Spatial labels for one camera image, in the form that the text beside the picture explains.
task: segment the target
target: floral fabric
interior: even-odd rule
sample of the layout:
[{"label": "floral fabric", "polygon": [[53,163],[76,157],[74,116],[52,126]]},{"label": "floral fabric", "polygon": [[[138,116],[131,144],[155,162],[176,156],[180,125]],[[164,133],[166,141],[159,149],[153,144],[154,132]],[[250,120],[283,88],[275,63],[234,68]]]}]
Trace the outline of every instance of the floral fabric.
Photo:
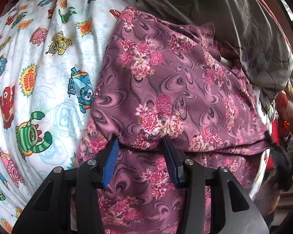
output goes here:
[{"label": "floral fabric", "polygon": [[[237,53],[213,36],[213,24],[177,26],[130,7],[119,17],[77,154],[78,166],[113,134],[121,143],[112,181],[98,192],[106,233],[175,233],[183,191],[169,180],[158,145],[165,135],[203,166],[226,165],[251,187],[266,127]],[[208,188],[205,199],[207,233]]]}]

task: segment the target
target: gray cloth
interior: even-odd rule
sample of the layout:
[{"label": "gray cloth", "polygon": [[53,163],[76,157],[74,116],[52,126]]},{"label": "gray cloth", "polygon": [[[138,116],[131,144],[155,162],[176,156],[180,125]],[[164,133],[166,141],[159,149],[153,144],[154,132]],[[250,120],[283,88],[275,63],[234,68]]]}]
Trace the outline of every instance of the gray cloth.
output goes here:
[{"label": "gray cloth", "polygon": [[277,23],[258,0],[138,0],[137,8],[174,24],[212,22],[215,37],[240,54],[264,107],[286,86],[293,54]]}]

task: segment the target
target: bed sheet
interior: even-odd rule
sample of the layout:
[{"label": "bed sheet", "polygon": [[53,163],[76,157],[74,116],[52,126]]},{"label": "bed sheet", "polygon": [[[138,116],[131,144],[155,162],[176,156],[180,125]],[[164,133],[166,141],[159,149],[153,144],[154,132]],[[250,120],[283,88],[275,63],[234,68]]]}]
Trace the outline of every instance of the bed sheet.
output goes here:
[{"label": "bed sheet", "polygon": [[0,223],[11,232],[55,166],[72,168],[103,55],[135,0],[20,0],[0,18]]}]

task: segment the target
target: pink flower print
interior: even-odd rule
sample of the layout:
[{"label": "pink flower print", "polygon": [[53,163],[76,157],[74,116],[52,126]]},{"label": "pink flower print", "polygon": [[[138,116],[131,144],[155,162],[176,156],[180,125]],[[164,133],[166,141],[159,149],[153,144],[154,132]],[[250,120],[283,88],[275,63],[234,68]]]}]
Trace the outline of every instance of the pink flower print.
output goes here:
[{"label": "pink flower print", "polygon": [[168,181],[165,184],[165,188],[166,188],[166,191],[169,191],[169,190],[175,191],[175,190],[177,190],[177,188],[175,187],[175,185],[172,182],[170,182],[170,181]]},{"label": "pink flower print", "polygon": [[172,114],[172,101],[167,95],[160,95],[155,102],[155,109],[160,117]]},{"label": "pink flower print", "polygon": [[211,68],[214,64],[213,57],[210,55],[209,52],[204,52],[204,62],[207,67]]},{"label": "pink flower print", "polygon": [[149,47],[154,46],[153,40],[150,40],[149,38],[145,37],[145,42]]},{"label": "pink flower print", "polygon": [[207,144],[204,143],[202,135],[197,135],[191,139],[189,151],[204,151]]},{"label": "pink flower print", "polygon": [[132,40],[120,40],[119,43],[125,51],[135,46],[135,42]]},{"label": "pink flower print", "polygon": [[202,47],[208,48],[209,40],[205,37],[202,37]]},{"label": "pink flower print", "polygon": [[231,96],[228,98],[225,97],[222,101],[226,107],[225,122],[228,130],[230,131],[234,126],[235,119],[238,117],[238,108],[234,105],[234,101]]},{"label": "pink flower print", "polygon": [[224,71],[219,64],[215,64],[216,78],[218,80],[218,87],[222,87]]},{"label": "pink flower print", "polygon": [[207,127],[203,126],[201,128],[201,135],[203,136],[203,139],[206,143],[212,143],[213,142],[213,135],[211,133],[211,130]]},{"label": "pink flower print", "polygon": [[167,189],[163,188],[163,187],[153,187],[151,196],[155,197],[157,200],[159,200],[160,198],[162,198],[165,195],[166,190]]},{"label": "pink flower print", "polygon": [[183,123],[179,117],[172,115],[168,117],[163,125],[164,134],[171,138],[177,138],[183,132]]},{"label": "pink flower print", "polygon": [[164,62],[163,55],[159,51],[151,51],[147,58],[152,66],[160,65]]},{"label": "pink flower print", "polygon": [[141,127],[142,129],[149,134],[157,135],[160,132],[161,122],[158,119],[156,112],[149,112],[146,115],[143,115],[141,118]]},{"label": "pink flower print", "polygon": [[132,10],[126,9],[122,12],[119,18],[121,18],[125,22],[132,22],[132,20],[135,18],[135,14]]},{"label": "pink flower print", "polygon": [[167,170],[165,158],[163,156],[160,156],[156,160],[156,167],[157,167],[158,170]]},{"label": "pink flower print", "polygon": [[237,162],[237,160],[232,160],[231,158],[226,158],[223,161],[223,165],[228,167],[230,169],[231,172],[236,172],[239,168],[239,163]]},{"label": "pink flower print", "polygon": [[121,59],[121,64],[123,66],[130,66],[131,61],[133,60],[133,56],[131,54],[129,54],[128,52],[122,52],[119,55],[119,58]]},{"label": "pink flower print", "polygon": [[130,208],[128,211],[124,213],[124,220],[133,221],[139,218],[143,218],[143,215],[139,213],[136,209]]},{"label": "pink flower print", "polygon": [[208,68],[205,74],[205,80],[208,84],[213,85],[216,79],[216,73],[212,68]]},{"label": "pink flower print", "polygon": [[141,173],[142,182],[149,181],[151,179],[152,172],[147,169],[146,172]]},{"label": "pink flower print", "polygon": [[165,172],[163,169],[161,169],[152,173],[152,176],[149,181],[155,185],[161,185],[161,184],[167,183],[168,180],[169,180],[168,173]]},{"label": "pink flower print", "polygon": [[146,60],[135,61],[135,64],[131,66],[130,70],[137,80],[142,80],[143,78],[146,78],[147,75],[154,74],[154,70],[151,68]]},{"label": "pink flower print", "polygon": [[151,52],[151,49],[149,48],[149,45],[143,41],[136,45],[135,52],[140,56],[146,56]]},{"label": "pink flower print", "polygon": [[132,23],[132,21],[130,22],[125,22],[124,23],[124,27],[127,29],[127,30],[131,30],[135,25]]},{"label": "pink flower print", "polygon": [[176,51],[179,48],[178,38],[174,35],[168,40],[169,50]]},{"label": "pink flower print", "polygon": [[140,133],[137,136],[137,140],[133,142],[132,146],[136,149],[147,149],[150,147],[150,144],[147,142],[146,138]]},{"label": "pink flower print", "polygon": [[97,135],[90,139],[90,152],[99,152],[104,149],[107,144],[107,140],[102,135]]},{"label": "pink flower print", "polygon": [[180,49],[182,52],[184,53],[189,53],[190,52],[190,45],[188,42],[182,42],[181,45],[180,45]]},{"label": "pink flower print", "polygon": [[105,212],[105,211],[107,210],[107,208],[111,206],[111,202],[112,202],[112,201],[109,200],[109,199],[107,199],[107,198],[105,198],[105,196],[102,195],[102,196],[99,198],[98,202],[99,202],[99,208],[100,208],[100,211],[101,211],[101,212]]},{"label": "pink flower print", "polygon": [[213,139],[214,139],[214,145],[216,147],[220,147],[223,144],[223,141],[218,134],[213,135]]},{"label": "pink flower print", "polygon": [[136,113],[135,115],[140,116],[140,115],[144,115],[147,113],[147,110],[149,110],[146,106],[147,104],[141,105],[139,104],[139,107],[136,108]]},{"label": "pink flower print", "polygon": [[105,232],[105,234],[119,234],[118,232],[116,232],[114,230],[109,230],[109,229],[105,229],[104,232]]}]

